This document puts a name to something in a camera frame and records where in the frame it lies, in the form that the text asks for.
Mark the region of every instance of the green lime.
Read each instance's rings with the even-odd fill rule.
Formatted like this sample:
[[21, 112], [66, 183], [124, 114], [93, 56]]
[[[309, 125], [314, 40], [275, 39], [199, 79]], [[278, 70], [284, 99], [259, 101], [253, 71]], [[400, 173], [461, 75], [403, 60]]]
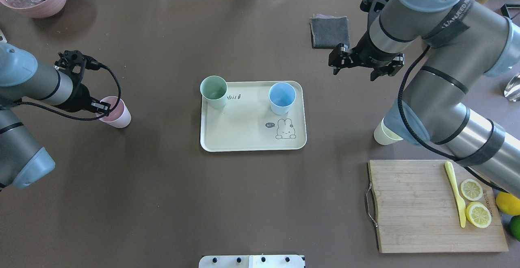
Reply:
[[513, 236], [520, 241], [520, 216], [513, 216], [511, 222], [509, 222], [509, 227]]

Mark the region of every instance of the table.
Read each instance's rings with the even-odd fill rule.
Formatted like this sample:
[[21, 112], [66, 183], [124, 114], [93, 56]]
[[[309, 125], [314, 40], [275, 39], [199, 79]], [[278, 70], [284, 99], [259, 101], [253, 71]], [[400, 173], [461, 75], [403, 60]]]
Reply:
[[[39, 20], [0, 7], [8, 41], [41, 61], [80, 50], [108, 65], [132, 113], [118, 130], [15, 109], [57, 165], [26, 190], [0, 194], [2, 266], [188, 268], [203, 255], [261, 253], [305, 255], [312, 268], [517, 266], [520, 242], [509, 235], [508, 253], [378, 253], [366, 163], [439, 157], [372, 138], [403, 72], [374, 82], [366, 68], [333, 76], [330, 50], [311, 48], [315, 13], [348, 16], [357, 42], [366, 30], [360, 1], [67, 0]], [[407, 66], [420, 51], [418, 42], [405, 51]], [[211, 74], [299, 82], [306, 146], [204, 151], [199, 84]], [[464, 102], [520, 137], [518, 104], [502, 94], [511, 77], [482, 78]], [[84, 84], [98, 98], [116, 93], [105, 72], [88, 72]]]

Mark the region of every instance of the wooden cutting board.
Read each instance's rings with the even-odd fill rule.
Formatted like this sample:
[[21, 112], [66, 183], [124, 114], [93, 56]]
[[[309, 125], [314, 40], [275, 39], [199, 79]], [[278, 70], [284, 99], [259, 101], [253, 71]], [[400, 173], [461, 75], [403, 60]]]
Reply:
[[[377, 242], [381, 253], [508, 251], [492, 189], [483, 183], [479, 202], [488, 207], [492, 223], [481, 229], [466, 220], [460, 227], [445, 160], [370, 160], [368, 164]], [[457, 185], [475, 179], [453, 163]]]

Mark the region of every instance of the robotic arm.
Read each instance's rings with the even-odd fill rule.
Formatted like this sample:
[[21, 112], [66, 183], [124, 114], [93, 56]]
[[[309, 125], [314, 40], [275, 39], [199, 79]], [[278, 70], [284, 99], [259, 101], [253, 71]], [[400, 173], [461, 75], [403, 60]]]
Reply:
[[[10, 110], [26, 96], [48, 105], [77, 112], [87, 110], [106, 116], [110, 104], [100, 102], [81, 83], [85, 69], [104, 65], [79, 51], [65, 51], [55, 67], [30, 53], [0, 43], [0, 190], [13, 184], [24, 188], [52, 169], [54, 161], [24, 124]], [[80, 66], [80, 72], [73, 69]]]
[[[396, 102], [384, 125], [417, 144], [411, 128], [420, 140], [452, 153], [461, 166], [520, 197], [520, 141], [461, 103], [482, 75], [498, 76], [520, 61], [520, 28], [475, 0], [385, 1], [384, 8], [371, 5], [380, 14], [356, 47], [339, 44], [329, 66], [335, 73], [354, 66], [395, 68], [395, 58], [422, 37], [435, 51], [403, 91], [403, 113]], [[375, 72], [372, 80], [382, 75]]]

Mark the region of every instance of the lime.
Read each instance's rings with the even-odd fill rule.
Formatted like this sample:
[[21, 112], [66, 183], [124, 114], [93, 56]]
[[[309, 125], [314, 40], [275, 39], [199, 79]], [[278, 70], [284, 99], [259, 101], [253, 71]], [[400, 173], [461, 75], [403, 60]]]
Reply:
[[470, 201], [479, 200], [483, 195], [481, 185], [474, 179], [465, 179], [460, 184], [460, 190], [462, 195]]
[[509, 193], [498, 193], [496, 196], [496, 206], [505, 214], [520, 216], [520, 199]]
[[488, 227], [491, 224], [491, 213], [480, 202], [472, 202], [466, 207], [466, 218], [476, 227]]
[[520, 216], [513, 216], [509, 222], [509, 227], [513, 236], [520, 241]]

